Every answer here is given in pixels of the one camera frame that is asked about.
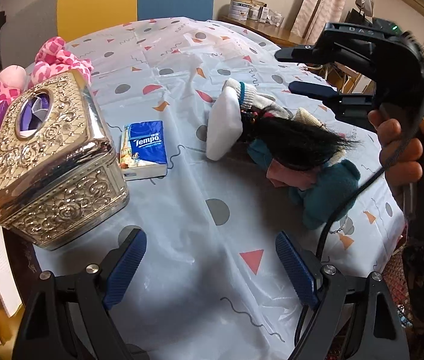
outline wooden side table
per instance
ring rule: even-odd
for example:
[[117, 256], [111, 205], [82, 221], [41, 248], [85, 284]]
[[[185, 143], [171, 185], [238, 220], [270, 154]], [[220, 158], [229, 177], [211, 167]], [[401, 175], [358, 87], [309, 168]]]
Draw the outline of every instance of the wooden side table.
[[302, 44], [304, 41], [300, 36], [291, 34], [290, 30], [268, 23], [259, 23], [251, 19], [247, 19], [246, 21], [235, 20], [228, 16], [220, 16], [219, 20], [254, 31], [280, 47], [294, 47]]

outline ornate tissue box cover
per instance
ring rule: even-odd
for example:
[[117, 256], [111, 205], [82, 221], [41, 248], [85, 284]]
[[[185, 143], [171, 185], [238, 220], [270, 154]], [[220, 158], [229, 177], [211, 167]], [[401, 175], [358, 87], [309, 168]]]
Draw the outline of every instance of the ornate tissue box cover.
[[[48, 114], [24, 134], [22, 111], [44, 93]], [[78, 71], [34, 86], [9, 106], [0, 130], [0, 225], [53, 250], [128, 201], [114, 144]]]

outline white paper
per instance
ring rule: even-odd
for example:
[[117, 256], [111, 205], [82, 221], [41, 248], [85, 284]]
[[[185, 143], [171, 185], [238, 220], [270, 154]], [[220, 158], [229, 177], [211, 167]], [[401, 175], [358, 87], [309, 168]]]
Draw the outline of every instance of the white paper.
[[2, 226], [0, 226], [0, 300], [9, 318], [17, 312], [22, 304], [10, 268]]

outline doll hair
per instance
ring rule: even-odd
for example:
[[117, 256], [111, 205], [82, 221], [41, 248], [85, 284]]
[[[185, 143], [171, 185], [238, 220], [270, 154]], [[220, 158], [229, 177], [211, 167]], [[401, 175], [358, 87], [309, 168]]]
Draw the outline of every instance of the doll hair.
[[305, 171], [322, 166], [338, 151], [355, 143], [322, 127], [266, 113], [266, 108], [259, 113], [241, 112], [240, 140], [248, 143], [262, 140], [272, 156], [289, 169]]

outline hand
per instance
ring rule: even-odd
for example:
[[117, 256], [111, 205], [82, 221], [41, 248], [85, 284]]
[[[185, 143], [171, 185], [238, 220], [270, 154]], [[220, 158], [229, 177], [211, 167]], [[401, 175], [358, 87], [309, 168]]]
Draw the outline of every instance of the hand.
[[[378, 141], [382, 145], [379, 161], [383, 165], [401, 144], [400, 123], [396, 119], [385, 120], [379, 111], [371, 111], [369, 121], [377, 130]], [[424, 134], [424, 118], [420, 123], [420, 130]], [[402, 187], [409, 183], [415, 183], [422, 177], [422, 167], [417, 162], [422, 153], [422, 143], [418, 138], [413, 138], [398, 162], [385, 172], [385, 180], [400, 208], [403, 205]]]

